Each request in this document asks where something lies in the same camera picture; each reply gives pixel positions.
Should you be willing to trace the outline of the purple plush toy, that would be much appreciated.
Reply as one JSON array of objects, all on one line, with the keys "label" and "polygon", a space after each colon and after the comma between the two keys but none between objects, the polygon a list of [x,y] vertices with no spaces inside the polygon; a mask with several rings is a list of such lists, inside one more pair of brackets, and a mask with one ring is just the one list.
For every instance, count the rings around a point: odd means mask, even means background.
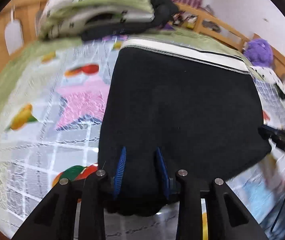
[{"label": "purple plush toy", "polygon": [[255,67],[271,67],[273,65],[273,51],[270,44],[257,38],[249,41],[245,47],[243,55]]}]

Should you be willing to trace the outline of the folded white green quilt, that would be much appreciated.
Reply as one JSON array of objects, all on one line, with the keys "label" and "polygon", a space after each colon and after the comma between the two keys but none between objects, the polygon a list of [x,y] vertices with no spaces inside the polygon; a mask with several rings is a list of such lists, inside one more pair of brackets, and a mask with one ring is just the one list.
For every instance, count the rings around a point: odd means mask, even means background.
[{"label": "folded white green quilt", "polygon": [[38,37],[78,35],[98,16],[106,23],[149,23],[154,9],[150,0],[48,0],[38,23]]}]

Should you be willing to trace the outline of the wooden bed frame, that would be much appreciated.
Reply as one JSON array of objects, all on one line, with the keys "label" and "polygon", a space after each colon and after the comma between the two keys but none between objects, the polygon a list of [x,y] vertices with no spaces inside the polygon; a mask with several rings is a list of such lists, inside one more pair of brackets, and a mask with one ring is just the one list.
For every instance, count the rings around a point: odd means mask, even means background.
[{"label": "wooden bed frame", "polygon": [[[23,47],[37,39],[36,14],[44,9],[47,0],[11,0],[0,12],[0,73],[6,64],[15,58],[21,51],[19,48],[13,54],[9,54],[5,42],[5,27],[10,22],[11,10],[14,11],[14,18],[18,19],[22,27]],[[193,26],[193,31],[205,34],[221,42],[222,44],[241,51],[251,39],[241,34],[232,26],[222,20],[209,15],[200,9],[192,8],[189,5],[179,3],[178,6],[185,12],[191,13],[198,18]],[[285,80],[285,56],[276,48],[272,48],[274,55],[274,72],[279,78]]]}]

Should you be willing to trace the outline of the fruit print bed sheet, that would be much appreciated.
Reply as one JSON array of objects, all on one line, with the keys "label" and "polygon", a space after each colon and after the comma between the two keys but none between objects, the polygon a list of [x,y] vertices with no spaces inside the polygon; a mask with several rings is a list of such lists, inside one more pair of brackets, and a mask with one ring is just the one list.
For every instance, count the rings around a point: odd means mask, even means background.
[{"label": "fruit print bed sheet", "polygon": [[[53,50],[56,57],[31,61],[0,114],[0,232],[9,239],[54,185],[72,166],[97,167],[98,141],[107,95],[122,38],[93,41]],[[65,70],[96,63],[95,75],[64,77]],[[254,83],[270,126],[285,128],[285,109],[262,81]],[[36,121],[6,130],[19,110],[31,104]],[[285,237],[285,206],[272,232],[285,194],[280,192],[279,159],[285,154],[272,145],[260,163],[227,181],[260,223],[269,239]],[[153,217],[121,217],[105,213],[107,239],[174,239],[178,204]]]}]

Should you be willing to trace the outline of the black pants white waistband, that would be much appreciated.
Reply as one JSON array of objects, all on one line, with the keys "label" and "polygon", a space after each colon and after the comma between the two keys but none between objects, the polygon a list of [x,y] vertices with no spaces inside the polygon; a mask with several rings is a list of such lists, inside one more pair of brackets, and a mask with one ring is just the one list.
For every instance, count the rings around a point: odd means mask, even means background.
[{"label": "black pants white waistband", "polygon": [[[262,160],[271,147],[258,128],[263,111],[245,62],[233,55],[130,38],[113,70],[101,126],[98,165],[111,178],[105,202],[111,213],[152,216],[178,200],[175,173],[228,180]],[[123,146],[121,191],[114,176]],[[161,149],[170,197],[162,187]]]}]

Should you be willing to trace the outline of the black clothes pile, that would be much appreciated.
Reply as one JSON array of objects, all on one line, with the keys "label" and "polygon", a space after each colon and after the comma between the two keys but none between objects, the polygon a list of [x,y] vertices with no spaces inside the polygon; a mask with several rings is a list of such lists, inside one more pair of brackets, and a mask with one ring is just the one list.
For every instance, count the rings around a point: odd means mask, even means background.
[{"label": "black clothes pile", "polygon": [[120,22],[89,27],[80,34],[83,42],[99,40],[106,36],[132,35],[144,33],[149,29],[164,27],[173,20],[179,8],[171,0],[151,0],[154,18],[151,22]]}]

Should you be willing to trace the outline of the green bed blanket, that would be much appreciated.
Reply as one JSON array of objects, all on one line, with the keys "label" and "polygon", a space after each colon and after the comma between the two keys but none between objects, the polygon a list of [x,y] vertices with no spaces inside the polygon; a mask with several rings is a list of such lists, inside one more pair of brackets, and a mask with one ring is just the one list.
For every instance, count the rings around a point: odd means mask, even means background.
[{"label": "green bed blanket", "polygon": [[[177,28],[175,31],[147,31],[138,34],[138,37],[147,37],[156,40],[182,43],[202,50],[221,52],[229,55],[241,57],[245,64],[251,66],[248,59],[242,53],[231,49],[214,38],[207,35],[198,34],[191,30]],[[53,50],[62,50],[82,44],[79,37],[58,38],[53,41],[31,42],[21,53],[14,57],[0,73],[0,114],[8,100],[12,90],[28,64]]]}]

